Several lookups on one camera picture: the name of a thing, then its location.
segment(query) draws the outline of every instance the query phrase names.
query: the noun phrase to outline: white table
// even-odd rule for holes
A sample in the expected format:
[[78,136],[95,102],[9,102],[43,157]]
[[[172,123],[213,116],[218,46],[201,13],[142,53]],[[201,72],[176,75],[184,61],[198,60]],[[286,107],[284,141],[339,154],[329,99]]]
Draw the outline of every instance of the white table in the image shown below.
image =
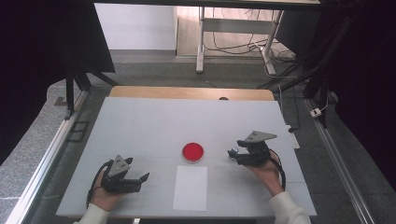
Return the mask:
[[[150,176],[140,192],[120,201],[113,217],[272,217],[268,191],[227,154],[253,130],[277,135],[266,142],[282,160],[287,191],[308,215],[315,216],[277,102],[118,97],[106,98],[57,215],[82,217],[97,169],[120,154],[124,159],[134,157],[126,178],[147,172]],[[205,149],[196,164],[181,157],[189,142]],[[173,209],[178,165],[207,167],[206,211]]]

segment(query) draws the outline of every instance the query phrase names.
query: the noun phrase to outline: floor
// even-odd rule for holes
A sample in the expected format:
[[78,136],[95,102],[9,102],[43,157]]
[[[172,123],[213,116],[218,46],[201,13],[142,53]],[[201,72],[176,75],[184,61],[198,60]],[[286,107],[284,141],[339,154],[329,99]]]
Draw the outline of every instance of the floor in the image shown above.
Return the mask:
[[[205,72],[198,76],[195,74],[195,60],[191,57],[193,51],[186,51],[183,53],[184,56],[155,50],[112,50],[111,54],[117,73],[107,75],[122,85],[256,89],[258,85],[271,79],[264,73],[262,59],[254,55],[233,59],[214,55],[205,59]],[[284,63],[277,64],[276,71],[281,72],[287,66]],[[88,128],[83,133],[78,131],[77,125],[72,129],[60,156],[35,198],[31,212],[23,223],[57,222],[61,224],[74,221],[66,217],[56,217],[54,214],[74,172],[74,167],[78,163],[84,144],[89,138],[89,132],[94,125],[100,106],[110,91],[110,87],[100,79],[90,76],[90,80],[93,87],[88,93],[88,98],[77,120],[77,124],[88,124]],[[334,169],[314,121],[308,113],[305,100],[301,95],[303,88],[304,83],[296,86],[295,91],[290,89],[282,92],[282,95],[277,94],[276,99],[283,107],[285,121],[292,127],[299,127],[295,134],[301,148],[296,149],[295,153],[318,212],[318,216],[312,219],[315,223],[361,223]],[[55,83],[49,88],[48,101],[40,115],[11,156],[0,167],[0,179],[2,179],[0,182],[0,224],[6,223],[60,127],[65,115],[64,97],[64,81]],[[367,202],[375,223],[394,223],[396,194],[360,142],[339,120],[334,111],[335,104],[336,101],[331,98],[327,115],[328,130],[335,144],[339,146],[347,168]],[[153,220],[142,220],[142,223],[150,223],[150,221]],[[128,219],[108,221],[108,223],[131,222]]]

